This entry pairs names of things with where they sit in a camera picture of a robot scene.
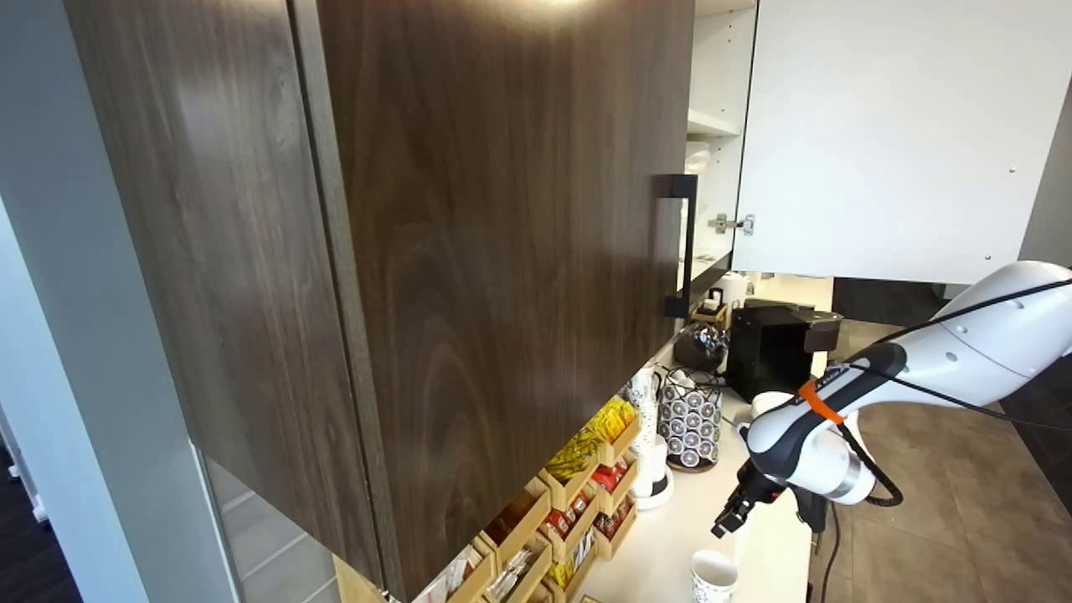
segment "cabinet handle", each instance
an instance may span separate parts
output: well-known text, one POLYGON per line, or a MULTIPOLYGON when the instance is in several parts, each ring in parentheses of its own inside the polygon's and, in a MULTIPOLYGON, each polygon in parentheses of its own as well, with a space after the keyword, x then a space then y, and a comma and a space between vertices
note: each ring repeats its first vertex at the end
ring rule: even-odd
POLYGON ((692 319, 692 299, 694 299, 694 238, 697 238, 697 174, 669 174, 666 177, 666 197, 677 197, 688 203, 688 231, 685 231, 685 283, 680 291, 664 299, 666 319, 692 319))

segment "dark wood grain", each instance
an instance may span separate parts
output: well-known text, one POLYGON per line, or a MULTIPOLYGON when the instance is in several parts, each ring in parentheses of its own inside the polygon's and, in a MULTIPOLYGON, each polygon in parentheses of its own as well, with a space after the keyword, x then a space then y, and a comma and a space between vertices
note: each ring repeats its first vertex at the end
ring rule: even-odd
POLYGON ((289 2, 69 8, 195 441, 382 579, 289 2))
POLYGON ((685 164, 694 2, 319 8, 356 257, 338 283, 408 595, 669 336, 677 208, 655 177, 685 164))

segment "gray floor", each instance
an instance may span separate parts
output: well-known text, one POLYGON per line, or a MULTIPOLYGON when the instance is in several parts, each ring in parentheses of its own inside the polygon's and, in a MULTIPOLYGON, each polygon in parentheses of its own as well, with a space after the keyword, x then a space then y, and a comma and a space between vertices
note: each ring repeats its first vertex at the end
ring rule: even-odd
MULTIPOLYGON (((847 322, 845 349, 883 331, 847 322)), ((837 510, 845 540, 831 603, 1072 599, 1072 517, 1010 422, 887 404, 864 412, 861 428, 908 498, 897 510, 837 510)), ((810 562, 814 585, 831 543, 828 525, 810 562)))

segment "robotic arm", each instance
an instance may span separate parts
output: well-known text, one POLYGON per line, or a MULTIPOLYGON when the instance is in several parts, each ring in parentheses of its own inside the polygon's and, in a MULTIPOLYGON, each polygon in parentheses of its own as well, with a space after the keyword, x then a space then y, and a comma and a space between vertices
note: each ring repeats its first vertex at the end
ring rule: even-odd
POLYGON ((814 529, 826 498, 897 503, 897 486, 859 445, 847 414, 883 401, 993 404, 1068 351, 1072 272, 1042 260, 999 269, 932 322, 831 364, 790 401, 754 417, 745 433, 752 460, 711 532, 735 532, 758 503, 775 503, 783 487, 797 492, 800 518, 814 529), (885 481, 893 498, 876 498, 876 481, 885 481))

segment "cabinet door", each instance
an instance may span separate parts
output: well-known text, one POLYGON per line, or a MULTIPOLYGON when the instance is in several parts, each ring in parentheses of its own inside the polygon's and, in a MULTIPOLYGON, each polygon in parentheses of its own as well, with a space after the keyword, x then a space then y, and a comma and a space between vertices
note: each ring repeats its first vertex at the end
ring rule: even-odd
POLYGON ((191 439, 382 579, 289 2, 70 2, 70 24, 191 439))
POLYGON ((655 177, 685 164, 694 2, 323 0, 319 24, 361 424, 412 594, 669 338, 655 177))
POLYGON ((975 281, 1020 244, 1072 69, 1066 0, 768 0, 735 269, 975 281))

